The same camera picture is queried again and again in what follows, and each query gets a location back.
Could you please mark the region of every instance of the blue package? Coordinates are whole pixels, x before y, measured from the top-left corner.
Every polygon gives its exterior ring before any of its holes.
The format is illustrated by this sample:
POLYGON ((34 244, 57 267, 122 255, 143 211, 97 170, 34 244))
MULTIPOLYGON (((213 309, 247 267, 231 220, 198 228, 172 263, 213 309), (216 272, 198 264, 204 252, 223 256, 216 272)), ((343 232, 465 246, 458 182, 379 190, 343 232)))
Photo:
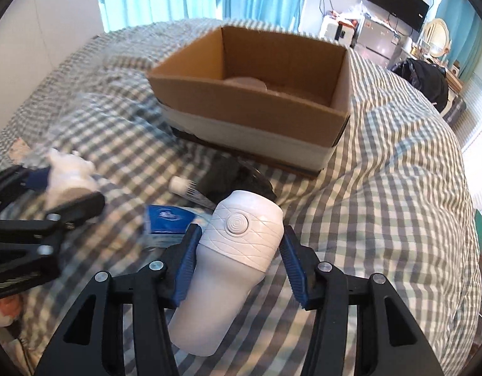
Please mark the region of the blue package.
POLYGON ((211 215, 201 209, 168 205, 149 205, 141 243, 145 249, 166 248, 182 241, 189 224, 196 223, 202 230, 211 215))
POLYGON ((147 207, 147 235, 184 235, 196 214, 178 206, 147 207))

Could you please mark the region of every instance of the checkered blanket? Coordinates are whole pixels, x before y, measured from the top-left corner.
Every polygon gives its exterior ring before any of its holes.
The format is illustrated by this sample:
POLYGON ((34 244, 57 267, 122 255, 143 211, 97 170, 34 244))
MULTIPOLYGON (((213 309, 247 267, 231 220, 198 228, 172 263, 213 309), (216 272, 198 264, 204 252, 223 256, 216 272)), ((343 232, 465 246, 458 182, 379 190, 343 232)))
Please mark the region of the checkered blanket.
MULTIPOLYGON (((97 271, 134 272, 153 258, 140 243, 145 205, 184 205, 167 190, 169 179, 198 181, 220 155, 171 134, 145 78, 164 57, 217 25, 185 20, 101 35, 52 72, 1 132, 0 169, 11 163, 18 138, 32 148, 27 166, 46 165, 50 147, 76 150, 95 164, 107 200, 98 222, 66 239, 60 278, 25 295, 22 337, 36 358, 97 271)), ((352 114, 328 168, 308 180, 254 165, 272 182, 285 223, 302 243, 346 274, 384 273, 445 374, 456 375, 474 336, 481 291, 459 145, 420 92, 351 56, 352 114)), ((40 217, 43 206, 44 196, 24 196, 11 215, 40 217)), ((351 311, 344 374, 354 367, 351 311)), ((175 351, 180 374, 299 374, 313 320, 292 297, 277 256, 212 357, 175 351)), ((130 308, 124 340, 127 374, 136 374, 130 308)))

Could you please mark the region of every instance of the black clamp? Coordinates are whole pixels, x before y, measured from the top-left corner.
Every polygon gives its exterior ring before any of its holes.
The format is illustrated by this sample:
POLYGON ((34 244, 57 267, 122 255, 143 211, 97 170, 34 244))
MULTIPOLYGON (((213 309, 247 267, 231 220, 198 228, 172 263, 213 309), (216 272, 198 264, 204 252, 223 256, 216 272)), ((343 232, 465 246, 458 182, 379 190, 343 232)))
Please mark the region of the black clamp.
MULTIPOLYGON (((47 187, 50 168, 12 166, 0 172, 0 213, 28 190, 47 187)), ((60 275, 60 246, 68 231, 101 214, 100 192, 64 203, 42 221, 0 220, 0 299, 54 280, 60 275)))
POLYGON ((291 226, 284 227, 279 250, 295 298, 305 310, 317 310, 302 376, 343 373, 349 305, 358 309, 355 376, 443 376, 425 335, 383 274, 359 278, 320 262, 291 226))
POLYGON ((101 271, 67 312, 37 365, 35 376, 124 376, 122 306, 132 304, 139 376, 178 376, 164 308, 185 299, 202 236, 191 224, 181 243, 134 274, 101 271))

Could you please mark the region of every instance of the blue gripper pad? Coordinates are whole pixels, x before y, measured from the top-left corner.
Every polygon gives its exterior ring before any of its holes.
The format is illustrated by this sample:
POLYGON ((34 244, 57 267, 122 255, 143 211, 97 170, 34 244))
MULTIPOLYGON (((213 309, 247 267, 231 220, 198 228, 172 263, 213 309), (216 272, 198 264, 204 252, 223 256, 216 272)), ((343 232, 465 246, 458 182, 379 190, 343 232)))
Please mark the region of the blue gripper pad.
POLYGON ((192 281, 194 269, 196 268, 196 249, 197 245, 199 245, 202 235, 203 232, 201 227, 192 223, 185 233, 182 243, 177 245, 185 245, 185 251, 183 252, 182 260, 180 261, 180 264, 176 270, 175 290, 171 297, 171 300, 176 307, 178 307, 180 303, 185 300, 187 292, 189 291, 190 282, 192 281))
POLYGON ((25 187, 33 191, 44 191, 48 186, 48 176, 51 167, 31 171, 25 181, 25 187))
POLYGON ((279 245, 284 268, 295 299, 305 308, 308 303, 307 276, 297 256, 297 247, 301 247, 291 226, 284 227, 284 235, 279 245))

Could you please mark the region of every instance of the circular button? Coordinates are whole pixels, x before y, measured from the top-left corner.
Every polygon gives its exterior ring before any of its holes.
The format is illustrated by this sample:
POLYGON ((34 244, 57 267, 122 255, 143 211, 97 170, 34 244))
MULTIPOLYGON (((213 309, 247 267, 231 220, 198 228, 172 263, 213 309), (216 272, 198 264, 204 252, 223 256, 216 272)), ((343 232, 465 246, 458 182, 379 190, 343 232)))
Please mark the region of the circular button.
POLYGON ((227 218, 225 227, 233 235, 241 235, 248 230, 248 218, 241 213, 233 213, 227 218))

